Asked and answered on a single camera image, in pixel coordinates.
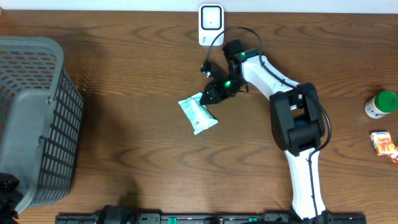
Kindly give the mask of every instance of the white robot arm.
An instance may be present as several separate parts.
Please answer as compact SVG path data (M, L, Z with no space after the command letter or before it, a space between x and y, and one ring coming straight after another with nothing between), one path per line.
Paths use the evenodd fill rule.
M299 83L292 81L274 68L267 60L266 56L262 56L262 61L269 70L274 72L279 78L284 79L287 83L297 86ZM259 57L254 56L248 58L242 63L242 71L244 79L252 83L261 91L267 99L278 91L286 92L292 90L290 87L281 84L269 72L267 72L260 64ZM290 107L292 110L297 109L297 105ZM285 155L289 162L290 175L293 185L293 202L292 207L296 214L303 220L304 218L315 217L315 210L312 200L312 189L310 181L310 170L308 168L308 157L314 148L300 152L299 156L293 156L289 151L285 151ZM316 152L312 156L312 174L315 190L315 200L317 204L318 215L326 210L322 201L318 175L318 156Z
M265 56L262 56L264 66L261 66L256 49L245 51L240 41L234 40L223 47L223 52L228 61L229 76L225 77L221 69L210 62L205 62L201 71L208 77L213 77L214 81L206 86L200 103L216 104L235 96L240 87L247 82L256 86L270 101L272 134L289 162L294 193L293 210L302 220L315 217L314 195L318 215L321 215L325 211L325 205L319 186L319 152L311 157L314 194L312 194L308 162L310 153L320 145L320 138L325 133L321 112L315 106L313 99L309 100L307 95L302 95L302 92L289 87L298 86L299 83L285 77L268 62ZM300 89L318 100L316 89L312 84L300 85ZM293 116L292 110L296 109L303 109L304 114Z

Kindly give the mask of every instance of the gray plastic basket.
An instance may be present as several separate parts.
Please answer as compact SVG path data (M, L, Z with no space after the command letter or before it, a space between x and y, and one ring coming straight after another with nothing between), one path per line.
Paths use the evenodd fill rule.
M58 43L0 37L0 172L20 180L19 213L69 193L82 115Z

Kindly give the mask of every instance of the white plastic package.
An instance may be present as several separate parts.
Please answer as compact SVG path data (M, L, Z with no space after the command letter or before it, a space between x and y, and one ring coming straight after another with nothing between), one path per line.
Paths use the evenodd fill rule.
M206 106L199 103L202 94L197 93L186 100L178 102L189 121L191 121L195 135L218 123L207 110Z

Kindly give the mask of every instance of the wood grain surface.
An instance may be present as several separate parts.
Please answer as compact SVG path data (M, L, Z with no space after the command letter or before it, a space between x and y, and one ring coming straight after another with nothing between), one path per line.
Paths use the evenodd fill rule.
M219 124L193 135L178 101L210 81L200 72L197 13L3 11L0 35L58 41L65 68L85 97L75 182L56 205L31 208L21 223L104 205L164 213L288 210L287 160L271 134L269 103L249 93L209 106ZM363 212L397 223L398 166L377 156L369 133L398 140L398 112L375 120L364 104L398 87L398 17L361 14L227 13L226 27L263 38L265 55L289 78L312 82L333 125L320 154L323 200L332 212ZM256 38L234 30L247 48ZM221 49L211 59L226 68Z

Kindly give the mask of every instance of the orange and white box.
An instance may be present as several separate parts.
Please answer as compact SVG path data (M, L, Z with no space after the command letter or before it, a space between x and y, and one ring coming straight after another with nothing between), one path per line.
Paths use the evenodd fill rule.
M386 154L394 154L397 151L396 146L392 142L390 133L376 132L371 134L373 146L379 156Z

